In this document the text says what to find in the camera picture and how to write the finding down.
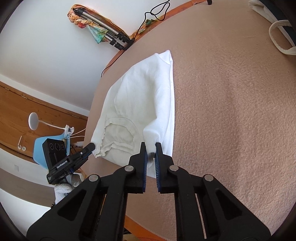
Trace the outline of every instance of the power cord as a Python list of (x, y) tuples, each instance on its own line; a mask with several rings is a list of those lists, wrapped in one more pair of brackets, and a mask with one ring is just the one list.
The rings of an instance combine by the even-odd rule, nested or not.
[[(161, 6), (161, 5), (163, 5), (163, 7), (162, 7), (162, 9), (161, 9), (158, 13), (153, 13), (153, 12), (152, 12), (155, 8), (157, 8), (157, 7)], [(164, 16), (163, 16), (163, 19), (159, 19), (156, 15), (160, 14), (160, 13), (162, 12), (162, 10), (164, 10), (164, 8), (165, 8), (166, 6), (168, 6), (168, 7), (167, 7), (166, 10), (165, 10), (165, 14), (164, 14)], [(139, 33), (141, 27), (143, 26), (143, 24), (145, 23), (145, 21), (146, 21), (146, 19), (147, 19), (147, 14), (148, 14), (148, 13), (151, 14), (152, 16), (154, 16), (158, 21), (163, 21), (163, 20), (165, 20), (165, 17), (166, 17), (166, 14), (167, 14), (167, 11), (168, 11), (169, 7), (170, 7), (170, 0), (167, 0), (166, 2), (163, 2), (163, 3), (161, 3), (161, 4), (158, 4), (157, 6), (155, 6), (154, 8), (152, 8), (152, 9), (150, 10), (150, 12), (146, 12), (146, 13), (145, 13), (145, 19), (144, 19), (143, 23), (140, 25), (140, 27), (139, 27), (139, 29), (138, 29), (136, 35), (134, 36), (134, 38), (136, 38), (136, 37), (138, 36), (138, 33)], [(102, 71), (102, 74), (101, 74), (101, 78), (102, 78), (102, 76), (103, 76), (104, 71), (105, 71), (106, 69), (108, 69), (109, 67), (111, 67), (111, 66), (116, 62), (116, 60), (118, 60), (119, 57), (122, 56), (122, 54), (123, 54), (124, 52), (125, 52), (125, 50), (124, 50), (124, 51), (123, 51), (123, 52), (122, 52), (122, 53), (121, 53), (121, 54), (120, 54), (120, 55), (119, 55), (119, 56), (113, 61), (112, 64), (110, 64), (109, 66), (107, 66), (106, 68), (104, 68), (104, 70)]]

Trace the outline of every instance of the white clip-on lamp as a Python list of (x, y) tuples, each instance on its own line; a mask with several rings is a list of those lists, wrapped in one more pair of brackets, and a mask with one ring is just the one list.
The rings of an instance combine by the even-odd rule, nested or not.
[(48, 126), (52, 126), (52, 127), (64, 130), (65, 138), (67, 138), (67, 135), (71, 135), (71, 134), (74, 133), (74, 127), (70, 128), (68, 125), (66, 125), (64, 128), (62, 128), (62, 127), (58, 127), (58, 126), (48, 124), (48, 123), (46, 123), (46, 122), (44, 122), (42, 120), (39, 120), (37, 113), (32, 112), (29, 115), (29, 127), (30, 127), (30, 129), (33, 130), (33, 131), (37, 130), (39, 122), (42, 122), (42, 123), (44, 123), (44, 124), (46, 124)]

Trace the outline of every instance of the gloved hand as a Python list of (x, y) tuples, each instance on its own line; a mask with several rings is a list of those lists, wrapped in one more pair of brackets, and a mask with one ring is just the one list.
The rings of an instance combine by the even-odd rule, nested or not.
[(57, 184), (54, 186), (55, 204), (58, 204), (67, 193), (70, 193), (75, 187), (82, 183), (78, 174), (72, 174), (72, 185), (68, 183)]

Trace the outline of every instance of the wooden door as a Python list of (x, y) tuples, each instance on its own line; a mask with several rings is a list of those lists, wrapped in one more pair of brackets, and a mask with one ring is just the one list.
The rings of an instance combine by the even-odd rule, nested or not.
[[(28, 158), (33, 157), (36, 138), (63, 133), (63, 130), (43, 123), (39, 123), (37, 130), (32, 131), (28, 124), (28, 117), (31, 112), (36, 112), (39, 120), (49, 124), (59, 127), (65, 127), (66, 125), (74, 127), (75, 132), (85, 129), (87, 123), (86, 118), (78, 118), (53, 109), (0, 86), (0, 145)], [(21, 136), (20, 145), (25, 146), (26, 151), (17, 148)], [(83, 137), (78, 137), (71, 139), (71, 142), (83, 140)]]

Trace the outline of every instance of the bag handle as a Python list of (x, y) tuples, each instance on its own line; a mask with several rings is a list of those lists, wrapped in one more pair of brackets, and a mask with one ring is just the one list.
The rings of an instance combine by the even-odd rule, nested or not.
[(275, 41), (275, 39), (273, 38), (272, 34), (271, 34), (271, 31), (274, 29), (274, 28), (277, 28), (277, 27), (281, 27), (281, 26), (288, 26), (288, 27), (292, 27), (292, 25), (290, 24), (289, 20), (279, 20), (279, 21), (276, 21), (274, 22), (270, 28), (269, 28), (269, 36), (272, 40), (272, 42), (274, 43), (274, 45), (277, 47), (277, 49), (279, 51), (281, 51), (283, 54), (286, 54), (286, 55), (296, 55), (296, 47), (292, 47), (290, 49), (283, 49), (281, 46), (278, 45), (278, 43)]

